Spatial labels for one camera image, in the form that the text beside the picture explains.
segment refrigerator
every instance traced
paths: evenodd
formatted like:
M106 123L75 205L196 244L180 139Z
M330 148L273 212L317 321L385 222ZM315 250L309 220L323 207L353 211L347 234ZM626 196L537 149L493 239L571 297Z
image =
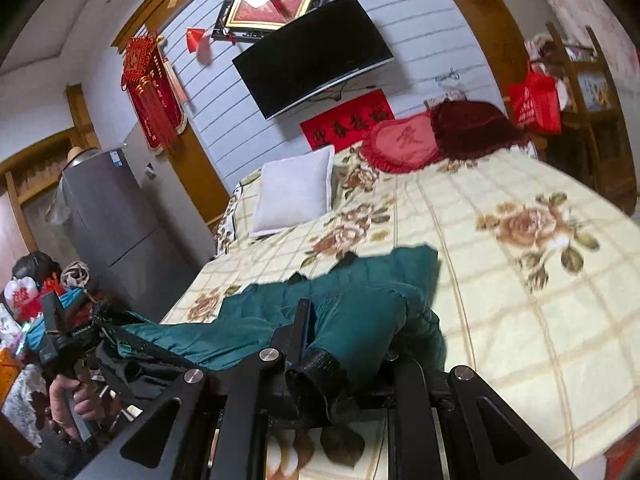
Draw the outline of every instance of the refrigerator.
M180 254L146 200L122 150L62 172L66 235L100 288L160 321L198 271Z

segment tv screen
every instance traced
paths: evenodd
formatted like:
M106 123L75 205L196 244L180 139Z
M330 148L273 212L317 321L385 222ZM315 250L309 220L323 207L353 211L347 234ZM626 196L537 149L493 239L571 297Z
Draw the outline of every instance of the tv screen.
M234 65L265 118L393 59L357 0L334 0L252 45Z

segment bedspread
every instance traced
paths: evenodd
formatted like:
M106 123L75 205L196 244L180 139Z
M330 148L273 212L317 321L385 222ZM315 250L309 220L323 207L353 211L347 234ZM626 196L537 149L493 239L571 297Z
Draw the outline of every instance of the bedspread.
M336 165L334 212L267 238L248 237L259 171L244 179L218 234L221 254L163 322L210 322L225 295L296 271L317 276L347 251L428 243L440 261L433 310L446 370L478 371L571 467L636 423L640 230L619 209L507 150L390 175L352 146ZM329 460L312 430L299 478L385 479L385 421L352 429L366 443L354 467Z

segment blue fabric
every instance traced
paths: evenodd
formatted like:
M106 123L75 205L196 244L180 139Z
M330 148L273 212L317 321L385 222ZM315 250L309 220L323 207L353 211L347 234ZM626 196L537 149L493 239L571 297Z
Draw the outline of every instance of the blue fabric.
M426 245L396 248L292 285L251 284L241 294L225 298L210 324L124 328L193 363L220 370L268 346L277 327L293 322L298 301L309 298L316 324L308 348L328 351L354 386L375 377L390 345L423 367L442 369L444 340L440 320L431 311L437 256ZM128 355L124 346L118 351Z
M65 292L62 296L60 296L60 303L64 308L67 308L70 304L72 304L78 296L82 294L81 288L72 288L68 292ZM40 347L40 342L44 336L44 318L42 316L38 316L36 321L33 322L31 328L27 332L27 345L32 350L37 350Z

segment white pillow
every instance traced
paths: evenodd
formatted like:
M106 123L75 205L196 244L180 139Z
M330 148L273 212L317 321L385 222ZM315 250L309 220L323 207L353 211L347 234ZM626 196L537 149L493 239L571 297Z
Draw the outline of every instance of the white pillow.
M331 211L335 148L267 162L250 236L271 235Z

